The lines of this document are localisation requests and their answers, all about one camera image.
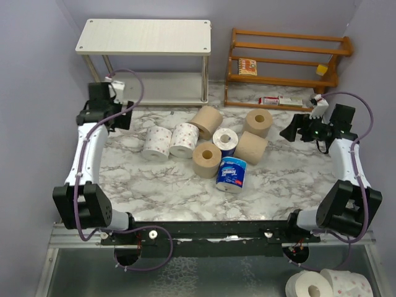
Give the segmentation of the blue Vinda roll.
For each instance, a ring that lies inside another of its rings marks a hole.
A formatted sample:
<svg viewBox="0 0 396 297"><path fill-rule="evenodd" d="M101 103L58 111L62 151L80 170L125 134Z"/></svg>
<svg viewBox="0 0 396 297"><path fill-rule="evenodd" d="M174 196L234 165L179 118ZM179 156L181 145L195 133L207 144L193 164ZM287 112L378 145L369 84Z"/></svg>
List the blue Vinda roll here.
<svg viewBox="0 0 396 297"><path fill-rule="evenodd" d="M228 128L219 128L214 132L212 142L220 149L222 157L232 157L239 139L235 131Z"/></svg>

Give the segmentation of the white floral paper roll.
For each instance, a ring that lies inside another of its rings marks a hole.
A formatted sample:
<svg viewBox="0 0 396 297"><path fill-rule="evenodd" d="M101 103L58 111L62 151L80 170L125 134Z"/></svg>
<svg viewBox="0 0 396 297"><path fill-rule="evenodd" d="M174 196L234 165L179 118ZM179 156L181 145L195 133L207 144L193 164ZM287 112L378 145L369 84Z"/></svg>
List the white floral paper roll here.
<svg viewBox="0 0 396 297"><path fill-rule="evenodd" d="M174 127L170 142L170 153L178 158L192 158L199 138L199 128L191 123L181 123Z"/></svg>
<svg viewBox="0 0 396 297"><path fill-rule="evenodd" d="M150 127L142 149L142 156L150 161L167 161L172 132L160 126Z"/></svg>

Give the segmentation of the blue Tempo roll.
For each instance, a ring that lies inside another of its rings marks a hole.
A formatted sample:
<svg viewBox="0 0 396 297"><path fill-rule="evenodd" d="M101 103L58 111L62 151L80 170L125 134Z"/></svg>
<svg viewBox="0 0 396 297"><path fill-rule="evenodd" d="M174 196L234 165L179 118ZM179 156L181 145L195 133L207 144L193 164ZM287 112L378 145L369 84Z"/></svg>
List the blue Tempo roll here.
<svg viewBox="0 0 396 297"><path fill-rule="evenodd" d="M239 194L244 187L247 163L234 157L222 158L216 178L216 188L220 191Z"/></svg>

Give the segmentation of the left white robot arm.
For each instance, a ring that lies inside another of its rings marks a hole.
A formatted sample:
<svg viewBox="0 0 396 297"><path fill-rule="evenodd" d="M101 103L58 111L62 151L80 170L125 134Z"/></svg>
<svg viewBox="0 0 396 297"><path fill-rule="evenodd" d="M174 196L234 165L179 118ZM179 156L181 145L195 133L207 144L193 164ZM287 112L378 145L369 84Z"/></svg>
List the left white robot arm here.
<svg viewBox="0 0 396 297"><path fill-rule="evenodd" d="M108 136L117 129L128 130L132 113L123 113L110 82L90 83L88 95L76 117L78 143L74 161L64 185L53 189L53 200L67 229L115 230L121 243L130 244L137 235L136 228L130 225L132 216L114 210L98 183Z"/></svg>

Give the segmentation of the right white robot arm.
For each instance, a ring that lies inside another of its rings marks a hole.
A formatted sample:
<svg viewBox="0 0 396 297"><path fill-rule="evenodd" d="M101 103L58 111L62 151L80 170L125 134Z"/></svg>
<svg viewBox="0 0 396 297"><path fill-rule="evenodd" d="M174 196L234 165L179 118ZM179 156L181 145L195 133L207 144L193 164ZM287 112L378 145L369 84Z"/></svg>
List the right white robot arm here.
<svg viewBox="0 0 396 297"><path fill-rule="evenodd" d="M285 237L298 242L307 231L336 232L357 238L366 231L381 202L381 192L367 181L359 160L358 135L351 132L355 109L337 104L329 123L308 114L295 114L280 136L293 142L297 135L303 142L325 143L336 182L318 208L295 210L288 216Z"/></svg>

